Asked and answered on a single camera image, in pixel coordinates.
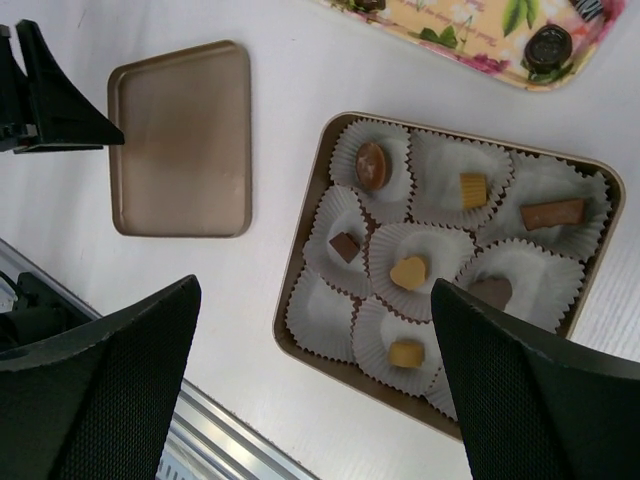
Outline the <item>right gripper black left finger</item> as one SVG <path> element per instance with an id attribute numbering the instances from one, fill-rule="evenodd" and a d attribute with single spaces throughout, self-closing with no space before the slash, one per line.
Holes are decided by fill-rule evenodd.
<path id="1" fill-rule="evenodd" d="M 189 275 L 58 335 L 1 350 L 5 479 L 151 479 L 201 306 Z"/>

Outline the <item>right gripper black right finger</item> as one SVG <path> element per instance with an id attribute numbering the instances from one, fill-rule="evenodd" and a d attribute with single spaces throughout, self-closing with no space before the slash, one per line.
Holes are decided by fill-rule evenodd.
<path id="1" fill-rule="evenodd" d="M 475 479 L 636 479 L 639 365 L 439 279 L 433 321 Z"/>

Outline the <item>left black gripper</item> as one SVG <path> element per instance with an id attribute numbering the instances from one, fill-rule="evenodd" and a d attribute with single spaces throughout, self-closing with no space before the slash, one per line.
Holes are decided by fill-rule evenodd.
<path id="1" fill-rule="evenodd" d="M 122 145 L 122 131 L 69 80 L 38 24 L 22 20 L 16 24 L 16 31 L 26 77 L 13 56 L 10 28 L 1 25 L 1 149 L 19 146 L 19 153 L 45 153 Z M 35 127 L 28 137 L 26 80 L 32 117 L 28 123 Z"/>

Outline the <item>brown chocolate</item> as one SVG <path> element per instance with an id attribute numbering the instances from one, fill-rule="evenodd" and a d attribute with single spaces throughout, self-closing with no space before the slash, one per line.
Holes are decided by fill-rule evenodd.
<path id="1" fill-rule="evenodd" d="M 486 277 L 469 285 L 468 292 L 484 303 L 503 311 L 513 290 L 510 281 L 503 277 Z"/>
<path id="2" fill-rule="evenodd" d="M 368 191 L 378 191 L 386 186 L 391 177 L 391 163 L 385 150 L 374 142 L 363 143 L 356 152 L 355 173 Z"/>
<path id="3" fill-rule="evenodd" d="M 580 225 L 585 218 L 586 201 L 582 198 L 553 201 L 520 207 L 527 231 L 564 225 Z"/>

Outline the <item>tan square tin lid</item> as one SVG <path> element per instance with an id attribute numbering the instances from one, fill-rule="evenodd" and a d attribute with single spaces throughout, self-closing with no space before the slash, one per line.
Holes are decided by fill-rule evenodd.
<path id="1" fill-rule="evenodd" d="M 125 236 L 234 238 L 252 220 L 251 67 L 223 40 L 114 69 L 112 221 Z"/>

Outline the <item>tan chocolate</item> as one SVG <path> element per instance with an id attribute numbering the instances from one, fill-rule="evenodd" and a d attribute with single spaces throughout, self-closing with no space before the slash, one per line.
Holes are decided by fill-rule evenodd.
<path id="1" fill-rule="evenodd" d="M 415 369 L 422 366 L 425 358 L 425 347 L 422 343 L 409 340 L 398 340 L 390 344 L 389 363 L 398 368 Z"/>
<path id="2" fill-rule="evenodd" d="M 428 279 L 429 262 L 421 255 L 400 259 L 390 270 L 389 276 L 396 286 L 407 291 L 417 290 Z"/>
<path id="3" fill-rule="evenodd" d="M 471 210 L 487 204 L 488 187 L 486 176 L 481 173 L 459 175 L 462 208 Z"/>

